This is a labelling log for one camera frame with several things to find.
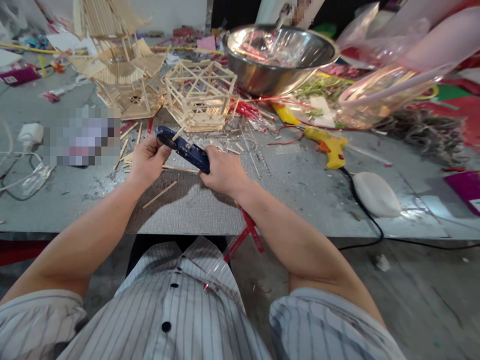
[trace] sleeve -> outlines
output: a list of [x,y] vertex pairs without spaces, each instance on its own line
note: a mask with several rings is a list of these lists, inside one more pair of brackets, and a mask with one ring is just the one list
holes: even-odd
[[42,290],[0,306],[0,359],[55,359],[88,322],[82,298]]
[[390,333],[342,297],[298,288],[270,307],[278,359],[405,360]]

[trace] hand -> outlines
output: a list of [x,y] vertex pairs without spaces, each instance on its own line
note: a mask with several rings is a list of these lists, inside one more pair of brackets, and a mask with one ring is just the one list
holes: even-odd
[[135,146],[131,173],[127,181],[134,183],[142,191],[147,190],[162,173],[162,166],[172,149],[163,145],[155,135],[150,135]]
[[203,183],[216,192],[236,198],[251,182],[240,162],[240,157],[219,152],[213,145],[205,148],[210,161],[210,174],[200,171]]

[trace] white cable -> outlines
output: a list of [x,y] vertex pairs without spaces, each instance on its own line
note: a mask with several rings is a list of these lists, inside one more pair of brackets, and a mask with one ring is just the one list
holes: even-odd
[[[0,154],[8,154],[8,153],[7,153],[7,151],[0,151]],[[10,152],[10,154],[17,154],[17,155],[35,155],[35,156],[37,157],[38,161],[40,161],[40,164],[43,164],[43,163],[44,163],[43,159],[42,159],[38,154],[36,154],[36,153],[34,153],[34,152],[28,152],[28,153],[24,154],[23,152],[15,151],[15,152]],[[31,173],[30,175],[27,175],[27,176],[25,176],[24,178],[22,178],[22,179],[20,179],[20,180],[18,180],[18,181],[15,181],[14,183],[11,183],[10,185],[7,185],[7,186],[5,186],[5,187],[0,187],[0,193],[1,193],[2,191],[4,191],[4,190],[7,190],[7,189],[9,189],[9,188],[11,188],[11,187],[13,187],[13,186],[21,183],[22,181],[27,180],[28,178],[31,178],[33,175],[35,175],[36,173],[38,173],[38,172],[39,172],[40,170],[42,170],[42,169],[43,169],[43,166],[42,166],[42,167],[38,167],[38,165],[37,165],[37,167],[35,168],[35,170],[32,171],[32,173]]]
[[10,126],[4,119],[2,119],[1,121],[3,122],[3,126],[5,126],[6,135],[8,137],[8,141],[9,141],[10,144],[8,146],[8,152],[3,157],[3,159],[0,161],[0,166],[2,166],[5,159],[8,158],[14,151],[14,137],[12,136],[12,132],[10,131]]

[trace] white power adapter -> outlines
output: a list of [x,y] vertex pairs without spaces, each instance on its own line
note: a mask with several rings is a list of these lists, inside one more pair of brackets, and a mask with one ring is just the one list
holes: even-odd
[[23,154],[28,153],[35,144],[40,144],[44,138],[44,127],[37,123],[22,126],[17,140],[23,143]]

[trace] popsicle stick pagoda model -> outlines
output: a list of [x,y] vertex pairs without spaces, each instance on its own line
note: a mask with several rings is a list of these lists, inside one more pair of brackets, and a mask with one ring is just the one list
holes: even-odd
[[120,109],[122,120],[153,117],[164,103],[160,69],[166,55],[153,53],[136,35],[146,22],[129,0],[73,1],[73,33],[90,36],[98,54],[69,59],[95,82],[109,108]]
[[181,61],[164,78],[166,103],[188,133],[219,131],[231,106],[237,76],[216,61]]

